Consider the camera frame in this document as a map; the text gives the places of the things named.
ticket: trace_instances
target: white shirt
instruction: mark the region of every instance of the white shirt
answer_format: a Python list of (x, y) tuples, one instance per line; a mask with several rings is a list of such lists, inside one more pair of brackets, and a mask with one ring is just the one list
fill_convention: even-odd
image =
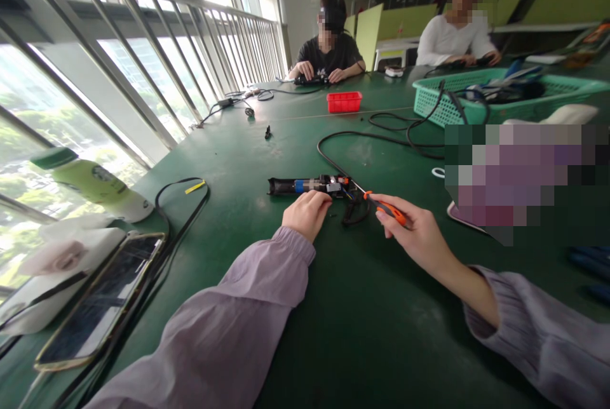
[(449, 57), (464, 55), (468, 48), (477, 58), (496, 49), (487, 35), (487, 17), (473, 16), (472, 22), (458, 29), (443, 15), (437, 15), (419, 38), (416, 64), (438, 66)]

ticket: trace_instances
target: phone screen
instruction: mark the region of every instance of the phone screen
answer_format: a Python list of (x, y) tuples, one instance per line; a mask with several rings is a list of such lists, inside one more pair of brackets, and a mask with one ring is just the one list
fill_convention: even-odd
[(162, 242), (158, 235), (127, 241), (51, 339), (37, 363), (58, 363), (95, 354)]

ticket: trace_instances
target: person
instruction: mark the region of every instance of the person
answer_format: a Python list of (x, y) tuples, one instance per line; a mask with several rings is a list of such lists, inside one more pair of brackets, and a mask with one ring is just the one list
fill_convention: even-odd
[[(610, 325), (569, 309), (519, 274), (463, 265), (432, 212), (394, 196), (371, 197), (405, 213), (408, 228), (377, 212), (386, 238), (463, 301), (475, 338), (556, 405), (610, 407)], [(202, 401), (207, 408), (251, 408), (288, 315), (304, 298), (313, 242), (330, 204), (322, 192), (299, 196), (273, 237), (249, 246), (217, 286), (182, 304), (157, 350), (117, 374), (87, 409), (197, 408)]]
[(356, 41), (344, 28), (345, 0), (320, 0), (320, 6), (318, 35), (303, 44), (288, 78), (302, 74), (311, 80), (323, 75), (328, 76), (330, 83), (337, 83), (366, 71)]
[(428, 22), (419, 38), (416, 65), (440, 66), (463, 61), (471, 67), (483, 57), (491, 58), (490, 66), (498, 64), (502, 56), (487, 35), (487, 18), (473, 17), (475, 2), (451, 0), (450, 10)]

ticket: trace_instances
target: green table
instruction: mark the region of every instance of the green table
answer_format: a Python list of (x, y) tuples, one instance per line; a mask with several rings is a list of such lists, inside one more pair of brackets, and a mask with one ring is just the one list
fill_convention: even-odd
[[(420, 73), (414, 69), (402, 79), (360, 76), (336, 87), (334, 91), (362, 92), (359, 114), (329, 115), (325, 93), (277, 93), (269, 102), (251, 100), (255, 121), (241, 109), (223, 111), (158, 163), (135, 188), (148, 199), (163, 185), (191, 176), (206, 179), (210, 196), (111, 375), (152, 353), (166, 321), (183, 301), (218, 283), (246, 246), (271, 237), (291, 199), (267, 196), (267, 178), (333, 174), (316, 151), (318, 140), (341, 130), (388, 134), (369, 124), (369, 114), (391, 109), (413, 116), (410, 82)], [(595, 100), (601, 104), (607, 98)], [(267, 125), (273, 134), (269, 140), (264, 139)], [(403, 132), (393, 135), (404, 137)], [(422, 125), (414, 135), (419, 142), (444, 139), (433, 124)], [(504, 248), (449, 219), (445, 209), (451, 198), (443, 180), (430, 174), (442, 162), (422, 158), (408, 147), (352, 135), (328, 141), (325, 150), (365, 188), (433, 211), (463, 262), (520, 272), (577, 311), (610, 321), (607, 307), (578, 293), (580, 286), (596, 280), (569, 265), (565, 249)], [(183, 187), (172, 188), (162, 205), (180, 227), (200, 193), (186, 196)], [(460, 302), (393, 239), (384, 239), (372, 214), (356, 227), (343, 228), (344, 206), (340, 200), (333, 204), (330, 213), (337, 216), (326, 219), (316, 239), (307, 294), (288, 319), (257, 408), (551, 406), (507, 361), (471, 337)], [(138, 229), (161, 231), (163, 224), (151, 216)], [(23, 338), (0, 362), (3, 408), (17, 407), (35, 377), (34, 358), (60, 320)], [(49, 407), (79, 371), (47, 380), (29, 407)]]

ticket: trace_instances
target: screwdriver handle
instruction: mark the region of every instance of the screwdriver handle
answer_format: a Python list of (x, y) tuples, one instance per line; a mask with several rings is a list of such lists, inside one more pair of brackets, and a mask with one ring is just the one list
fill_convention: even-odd
[(371, 193), (372, 191), (365, 192), (364, 199), (368, 199), (378, 211), (385, 212), (389, 216), (394, 217), (401, 226), (407, 225), (407, 217), (405, 217), (401, 211), (396, 209), (391, 204), (384, 203), (383, 201), (376, 201), (375, 199), (370, 198), (369, 194)]

